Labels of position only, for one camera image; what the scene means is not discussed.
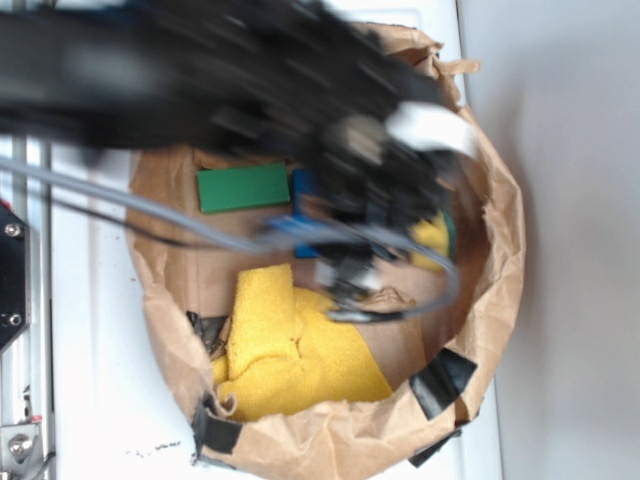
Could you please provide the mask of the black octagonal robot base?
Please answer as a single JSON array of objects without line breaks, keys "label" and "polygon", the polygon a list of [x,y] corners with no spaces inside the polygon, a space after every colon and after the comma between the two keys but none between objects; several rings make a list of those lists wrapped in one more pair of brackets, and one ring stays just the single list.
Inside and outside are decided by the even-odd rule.
[{"label": "black octagonal robot base", "polygon": [[1,201],[1,354],[27,327],[27,225]]}]

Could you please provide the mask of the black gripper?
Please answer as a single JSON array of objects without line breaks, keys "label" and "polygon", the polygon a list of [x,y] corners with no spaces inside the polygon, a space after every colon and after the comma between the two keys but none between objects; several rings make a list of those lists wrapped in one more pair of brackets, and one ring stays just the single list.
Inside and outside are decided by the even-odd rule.
[{"label": "black gripper", "polygon": [[[386,120],[354,115],[328,127],[306,167],[317,175],[321,197],[346,234],[364,241],[372,257],[324,262],[319,283],[333,300],[332,320],[400,320],[439,310],[459,294],[460,273],[411,238],[411,228],[449,208],[446,177],[462,157],[475,159],[478,136],[471,123],[432,103],[404,101]],[[414,307],[375,312],[365,307],[379,287],[375,262],[411,267],[410,254],[424,254],[443,267],[445,287]]]}]

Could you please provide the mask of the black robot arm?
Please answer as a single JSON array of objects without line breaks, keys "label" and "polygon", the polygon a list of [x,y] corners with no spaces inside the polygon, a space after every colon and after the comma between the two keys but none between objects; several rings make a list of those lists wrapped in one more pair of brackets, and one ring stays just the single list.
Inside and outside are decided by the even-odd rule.
[{"label": "black robot arm", "polygon": [[403,320],[451,304],[454,262],[412,228],[444,210],[443,175],[477,154],[432,78],[320,1],[127,1],[1,15],[1,130],[90,149],[186,143],[312,169],[323,217],[242,238],[40,167],[5,170],[129,207],[253,255],[319,249],[337,322]]}]

